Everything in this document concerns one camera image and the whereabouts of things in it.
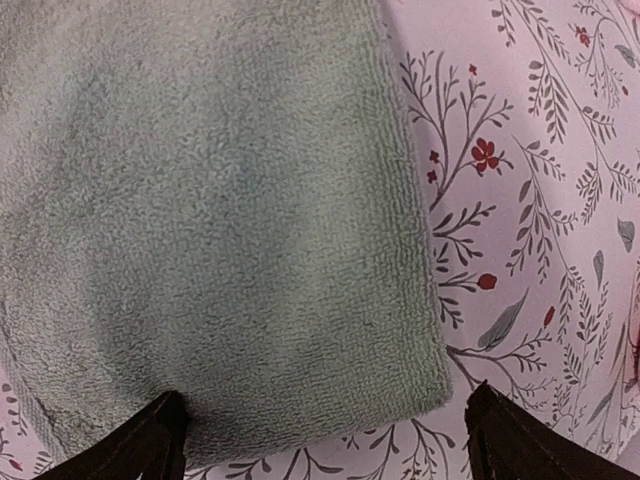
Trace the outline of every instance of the botanical print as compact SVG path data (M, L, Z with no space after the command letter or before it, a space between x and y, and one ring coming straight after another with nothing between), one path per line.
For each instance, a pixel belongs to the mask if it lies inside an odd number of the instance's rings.
M189 480L470 478L464 402L485 379L607 458L640 429L638 19L616 0L387 6L413 25L388 22L405 38L398 78L425 167L454 400ZM464 37L410 22L455 23L465 8L481 27ZM7 383L0 409L0 480L50 469Z

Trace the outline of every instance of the red flower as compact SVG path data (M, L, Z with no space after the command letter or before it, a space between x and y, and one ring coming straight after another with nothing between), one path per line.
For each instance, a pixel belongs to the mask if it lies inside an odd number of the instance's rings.
M496 282L498 279L495 275L491 275L490 273L483 273L478 278L478 286L482 290L493 290L496 286Z
M476 170L478 173L482 173L487 169L487 165L491 169L498 168L500 159L493 154L496 153L496 146L493 142L486 142L484 138L479 138L475 147L471 149L471 156L478 162L476 164Z
M544 322L542 322L545 327L551 323L551 320L553 320L554 313L556 313L555 307L549 308L549 311L547 311L547 314L544 316Z
M589 48L589 44L591 43L591 38L589 37L589 34L587 33L586 28L584 27L580 28L576 25L576 37L580 39L581 44Z

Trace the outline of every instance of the gray leaf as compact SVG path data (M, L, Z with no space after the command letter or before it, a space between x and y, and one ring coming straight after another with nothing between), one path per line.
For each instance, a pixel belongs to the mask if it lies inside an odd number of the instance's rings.
M624 249L629 253L633 248L633 239L636 236L636 226L631 221L623 222L618 219L618 233L624 243Z
M505 308L504 312L498 317L495 323L478 339L478 347L489 352L496 348L502 341L507 338L511 327L518 318L518 314L524 305L529 289L524 292L520 301L514 305Z
M628 47L616 45L615 49L620 52L622 58L624 58L625 62L627 62L631 68L636 68L636 57Z
M618 363L618 357L620 356L620 352L622 351L622 342L624 341L624 334L627 333L627 325L623 324L622 325L622 332L620 332L620 338L618 339L618 345L616 346L616 351L613 355L613 363L611 364L611 372L613 372L613 369L616 366L616 363Z
M589 421L587 422L587 425L589 425L591 422L593 422L598 417L600 412L602 410L604 410L604 407L609 405L609 402L611 402L611 399L613 398L613 391L614 390L615 390L615 384L614 384L613 388L609 391L609 393L607 393L604 397L602 397L602 400L600 400L600 403L598 404L596 409L591 414L591 418L589 418Z
M604 270L604 254L602 250L598 250L596 256L593 257L593 268L596 270L596 278L598 279L598 288L602 285L602 272Z

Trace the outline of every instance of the bedsheet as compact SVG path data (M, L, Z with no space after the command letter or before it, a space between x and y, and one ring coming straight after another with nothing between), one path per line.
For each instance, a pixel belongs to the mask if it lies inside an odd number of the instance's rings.
M384 5L421 152L454 399L190 480L470 478L463 411L484 379L610 459L640 427L639 20L616 0ZM51 459L3 375L0 480L31 478Z

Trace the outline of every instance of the gray towel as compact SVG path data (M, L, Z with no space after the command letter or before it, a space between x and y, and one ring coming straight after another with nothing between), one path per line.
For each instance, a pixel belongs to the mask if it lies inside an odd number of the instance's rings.
M195 465L447 400L376 3L0 2L0 348L57 459L169 389Z

